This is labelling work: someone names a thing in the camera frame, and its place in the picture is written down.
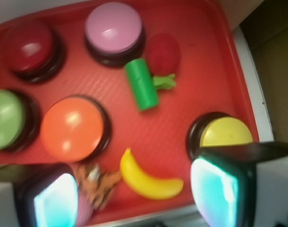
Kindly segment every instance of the yellow button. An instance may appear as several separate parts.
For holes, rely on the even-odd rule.
[[[221,117],[206,126],[200,139],[200,147],[233,146],[252,142],[251,132],[242,121],[233,117]]]

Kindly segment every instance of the green button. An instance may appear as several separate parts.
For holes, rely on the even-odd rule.
[[[12,92],[0,89],[0,149],[11,145],[25,125],[25,109]]]

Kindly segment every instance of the green cylinder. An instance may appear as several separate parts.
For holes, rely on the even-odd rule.
[[[142,111],[157,106],[159,98],[146,61],[142,58],[135,59],[124,68],[138,109]]]

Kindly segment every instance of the brown toy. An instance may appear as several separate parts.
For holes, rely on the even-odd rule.
[[[86,194],[94,210],[102,210],[120,182],[121,174],[120,171],[103,172],[97,164],[88,164],[77,167],[75,178],[79,190]]]

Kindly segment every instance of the orange button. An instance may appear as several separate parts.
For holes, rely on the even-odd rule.
[[[94,152],[103,130],[103,117],[97,106],[76,96],[50,108],[42,121],[40,137],[52,156],[63,162],[76,162]]]

